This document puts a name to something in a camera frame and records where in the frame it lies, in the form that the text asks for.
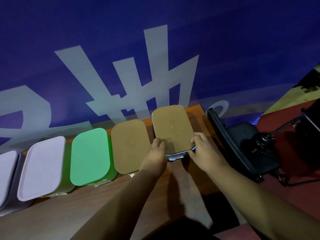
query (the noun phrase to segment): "brown lid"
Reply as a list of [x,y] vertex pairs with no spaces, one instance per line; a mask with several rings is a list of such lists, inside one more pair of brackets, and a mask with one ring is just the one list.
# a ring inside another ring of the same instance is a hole
[[190,144],[194,132],[182,106],[171,105],[156,109],[152,113],[152,122],[155,136],[167,141],[166,154],[194,147],[194,144]]
[[122,174],[139,170],[150,147],[145,123],[135,119],[117,124],[111,141],[115,169]]

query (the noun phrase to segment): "green box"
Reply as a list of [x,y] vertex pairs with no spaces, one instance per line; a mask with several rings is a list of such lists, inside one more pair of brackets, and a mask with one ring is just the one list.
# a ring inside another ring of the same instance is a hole
[[74,185],[89,185],[117,176],[112,154],[111,137],[97,128],[75,137],[71,148],[70,179]]

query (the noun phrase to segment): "person's left arm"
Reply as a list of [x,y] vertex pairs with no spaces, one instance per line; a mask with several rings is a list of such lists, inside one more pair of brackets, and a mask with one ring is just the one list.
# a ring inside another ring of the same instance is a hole
[[130,239],[142,208],[167,167],[166,144],[154,139],[139,172],[71,238]]

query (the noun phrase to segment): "wooden table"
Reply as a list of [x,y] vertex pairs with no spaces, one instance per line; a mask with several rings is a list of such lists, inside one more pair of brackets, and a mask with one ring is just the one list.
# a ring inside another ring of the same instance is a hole
[[[195,132],[206,134],[211,143],[215,132],[200,105],[186,108]],[[144,120],[150,141],[152,119]],[[118,176],[110,183],[77,187],[68,195],[36,199],[20,212],[0,217],[1,239],[70,239],[73,234],[124,187],[131,177]],[[212,229],[230,222],[230,205],[219,189],[192,160],[168,162],[165,173],[148,198],[131,239],[141,239],[163,224],[183,215]]]

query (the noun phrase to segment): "plastic container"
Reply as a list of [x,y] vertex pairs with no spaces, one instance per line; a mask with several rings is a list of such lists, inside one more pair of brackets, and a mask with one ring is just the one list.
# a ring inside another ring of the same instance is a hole
[[16,151],[0,155],[0,216],[23,210],[33,202],[20,201],[17,198],[24,161],[25,157]]
[[190,144],[194,132],[185,109],[180,105],[171,105],[156,109],[152,113],[152,122],[155,136],[167,141],[166,155],[181,157],[187,150],[194,149]]
[[111,130],[115,169],[129,174],[140,169],[150,148],[146,125],[142,120],[129,120]]
[[65,195],[74,189],[70,181],[71,145],[63,136],[34,144],[26,155],[18,199],[27,201]]
[[111,138],[105,129],[89,130],[75,137],[72,142],[70,172],[74,185],[97,186],[110,182],[117,174]]

